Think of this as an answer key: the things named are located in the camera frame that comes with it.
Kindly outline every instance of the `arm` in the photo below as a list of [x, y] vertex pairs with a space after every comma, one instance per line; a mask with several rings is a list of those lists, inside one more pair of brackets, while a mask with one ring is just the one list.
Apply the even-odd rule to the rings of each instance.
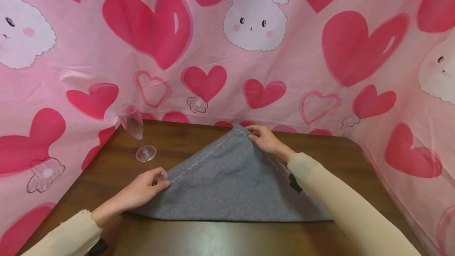
[[249, 138], [263, 151], [288, 163], [299, 186], [318, 200], [342, 231], [369, 256], [420, 256], [401, 231], [356, 191], [304, 153], [296, 154], [261, 126], [247, 127]]
[[146, 204], [170, 186], [167, 173], [156, 168], [140, 174], [131, 184], [92, 213], [80, 211], [48, 233], [22, 256], [84, 256], [98, 242], [102, 227], [124, 211]]

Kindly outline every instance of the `white bunny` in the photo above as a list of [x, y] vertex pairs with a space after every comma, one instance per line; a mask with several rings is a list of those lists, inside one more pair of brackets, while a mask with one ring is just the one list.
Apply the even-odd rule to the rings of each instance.
[[455, 30], [424, 59], [419, 84], [425, 93], [455, 104]]
[[228, 41], [246, 51], [278, 47], [286, 33], [287, 18], [278, 4], [289, 0], [232, 0], [224, 18]]
[[22, 0], [0, 0], [0, 63], [20, 70], [50, 50], [56, 35], [41, 12]]

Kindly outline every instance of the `glass base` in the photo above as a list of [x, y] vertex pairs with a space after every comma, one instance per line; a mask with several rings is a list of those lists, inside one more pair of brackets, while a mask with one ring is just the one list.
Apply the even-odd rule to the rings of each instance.
[[147, 162], [152, 160], [155, 155], [156, 148], [152, 145], [145, 145], [136, 152], [136, 159], [141, 162]]

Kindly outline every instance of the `beige sleeve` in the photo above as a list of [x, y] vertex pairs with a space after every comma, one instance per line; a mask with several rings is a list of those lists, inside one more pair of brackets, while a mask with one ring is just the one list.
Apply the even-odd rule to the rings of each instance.
[[100, 239], [100, 229], [86, 209], [49, 232], [22, 256], [84, 256]]
[[420, 256], [396, 226], [319, 162], [298, 153], [291, 156], [288, 168], [364, 255]]

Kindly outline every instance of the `white stitching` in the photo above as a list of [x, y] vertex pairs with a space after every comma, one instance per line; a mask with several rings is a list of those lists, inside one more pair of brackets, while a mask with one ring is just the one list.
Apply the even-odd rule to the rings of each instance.
[[[241, 132], [244, 136], [248, 137], [244, 132], [242, 132], [241, 130], [239, 129], [235, 129], [235, 131], [239, 131]], [[174, 181], [176, 181], [177, 178], [180, 178], [184, 173], [188, 172], [190, 169], [192, 169], [194, 166], [196, 166], [198, 163], [200, 163], [202, 160], [204, 160], [206, 157], [208, 157], [210, 154], [212, 154], [212, 152], [214, 152], [220, 145], [222, 145], [230, 136], [233, 135], [233, 133], [235, 133], [235, 131], [233, 131], [232, 133], [230, 133], [221, 143], [219, 143], [218, 145], [216, 145], [216, 147], [213, 149], [213, 151], [210, 151], [206, 156], [202, 157], [200, 160], [198, 160], [195, 164], [191, 165], [190, 167], [186, 168], [185, 171], [183, 171], [182, 173], [180, 173], [179, 176], [177, 176], [176, 178], [174, 178], [171, 183], [173, 183]], [[268, 160], [270, 160], [270, 162], [273, 164], [273, 166], [275, 167], [276, 170], [278, 170], [281, 175], [283, 175], [284, 177], [288, 177], [285, 173], [283, 173], [279, 168], [278, 166], [276, 166], [276, 164], [270, 159], [269, 155], [264, 153], [264, 155], [268, 158]]]

